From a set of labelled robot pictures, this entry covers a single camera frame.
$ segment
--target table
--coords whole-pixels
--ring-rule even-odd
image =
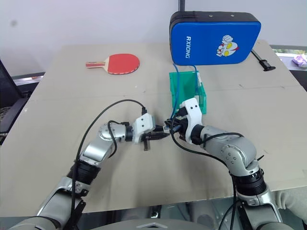
[[[307,185],[307,93],[269,45],[254,49],[276,69],[262,71],[250,54],[235,65],[199,66],[207,92],[203,123],[239,132],[257,148],[271,190]],[[133,53],[141,61],[129,75],[114,76],[86,69],[86,61],[114,53]],[[180,67],[181,71],[192,67]],[[0,149],[0,216],[35,214],[73,164],[78,145],[91,121],[109,104],[124,98],[141,101],[156,122],[171,114],[168,73],[174,71],[168,44],[66,46],[16,120]],[[122,103],[102,116],[130,121],[138,105]],[[198,150],[197,146],[185,145]],[[142,145],[121,143],[105,162],[85,201],[85,212],[171,204],[232,195],[231,179],[219,162],[179,149],[165,138]]]

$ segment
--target green container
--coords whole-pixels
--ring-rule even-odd
[[[172,105],[175,106],[176,92],[177,92],[177,72],[169,73],[169,82],[172,93]],[[179,96],[176,105],[176,110],[179,105],[192,97],[198,101],[202,114],[207,113],[206,92],[203,87],[202,81],[199,77],[199,72],[189,71],[180,72],[179,76]]]

